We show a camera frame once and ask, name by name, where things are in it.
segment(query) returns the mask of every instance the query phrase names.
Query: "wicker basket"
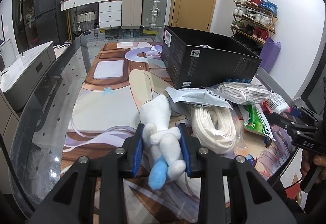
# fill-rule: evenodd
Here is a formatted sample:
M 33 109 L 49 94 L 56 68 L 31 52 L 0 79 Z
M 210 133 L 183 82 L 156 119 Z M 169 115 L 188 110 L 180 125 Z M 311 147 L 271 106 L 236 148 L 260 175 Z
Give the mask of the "wicker basket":
M 78 25 L 78 31 L 80 33 L 83 33 L 85 31 L 95 29 L 95 21 L 97 19 L 97 14 L 95 11 L 88 12 L 83 11 L 80 13 L 80 15 L 77 15 L 77 25 Z

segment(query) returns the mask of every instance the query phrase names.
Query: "human hand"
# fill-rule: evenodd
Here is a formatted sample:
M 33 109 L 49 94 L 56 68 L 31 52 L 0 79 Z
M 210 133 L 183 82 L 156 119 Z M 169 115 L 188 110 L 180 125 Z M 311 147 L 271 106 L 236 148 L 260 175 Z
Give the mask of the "human hand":
M 300 169 L 302 176 L 306 176 L 308 171 L 310 170 L 309 157 L 310 157 L 309 152 L 303 150 L 301 169 Z M 322 181 L 326 180 L 326 155 L 323 156 L 315 155 L 314 164 L 322 167 L 322 170 L 315 182 L 315 184 L 320 184 Z

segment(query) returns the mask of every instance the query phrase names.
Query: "refrigerator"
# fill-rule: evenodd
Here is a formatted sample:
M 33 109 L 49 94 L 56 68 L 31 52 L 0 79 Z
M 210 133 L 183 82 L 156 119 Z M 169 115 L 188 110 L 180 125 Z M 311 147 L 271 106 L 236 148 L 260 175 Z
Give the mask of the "refrigerator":
M 66 12 L 61 11 L 63 0 L 34 0 L 36 28 L 40 44 L 53 41 L 64 43 L 68 38 Z

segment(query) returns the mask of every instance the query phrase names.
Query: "wooden shoe rack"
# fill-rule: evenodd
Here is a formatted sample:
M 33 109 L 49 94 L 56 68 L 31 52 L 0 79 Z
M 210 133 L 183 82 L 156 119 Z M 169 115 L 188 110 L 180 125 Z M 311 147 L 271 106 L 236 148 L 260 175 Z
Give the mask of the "wooden shoe rack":
M 278 18 L 275 17 L 275 16 L 273 15 L 273 12 L 271 12 L 271 11 L 269 11 L 269 10 L 265 10 L 265 9 L 263 10 L 263 9 L 260 8 L 260 7 L 255 7 L 255 6 L 247 5 L 247 4 L 235 3 L 235 5 L 236 5 L 236 7 L 245 7 L 245 8 L 247 8 L 247 9 L 249 9 L 249 10 L 253 10 L 253 11 L 256 11 L 257 13 L 260 13 L 260 14 L 262 14 L 262 15 L 265 15 L 265 16 L 267 16 L 267 17 L 270 17 L 270 18 L 272 19 L 272 23 L 271 23 L 268 27 L 266 27 L 266 26 L 264 26 L 264 25 L 262 25 L 262 24 L 260 24 L 260 23 L 253 22 L 253 21 L 251 21 L 251 20 L 249 20 L 249 19 L 246 19 L 246 18 L 243 18 L 243 17 L 241 17 L 241 16 L 233 15 L 235 21 L 237 21 L 237 18 L 240 18 L 240 20 L 238 20 L 238 21 L 240 21 L 240 22 L 241 22 L 242 20 L 244 20 L 244 21 L 247 21 L 247 22 L 249 22 L 249 23 L 251 23 L 251 24 L 254 24 L 255 26 L 258 26 L 258 27 L 260 27 L 260 28 L 262 28 L 262 29 L 265 29 L 265 30 L 268 32 L 268 36 L 273 36 L 274 34 L 276 34 L 275 22 L 278 20 Z M 235 28 L 235 27 L 232 27 L 232 26 L 231 26 L 231 30 L 232 30 L 232 33 L 233 33 L 233 34 L 239 32 L 239 33 L 241 33 L 241 34 L 243 34 L 243 35 L 245 35 L 245 36 L 247 36 L 247 37 L 253 39 L 254 41 L 258 42 L 259 44 L 264 44 L 264 43 L 261 42 L 260 40 L 258 40 L 258 39 L 256 39 L 256 38 L 254 38 L 254 37 L 252 37 L 252 36 L 250 36 L 250 35 L 248 35 L 248 34 L 242 32 L 241 30 L 239 30 L 239 29 L 237 29 L 237 28 Z

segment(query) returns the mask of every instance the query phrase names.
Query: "black box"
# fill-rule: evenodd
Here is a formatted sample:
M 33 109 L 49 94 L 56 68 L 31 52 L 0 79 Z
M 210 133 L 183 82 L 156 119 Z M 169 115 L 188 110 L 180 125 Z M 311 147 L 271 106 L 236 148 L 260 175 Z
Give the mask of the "black box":
M 165 26 L 162 60 L 176 89 L 251 82 L 261 62 L 228 36 L 172 26 Z

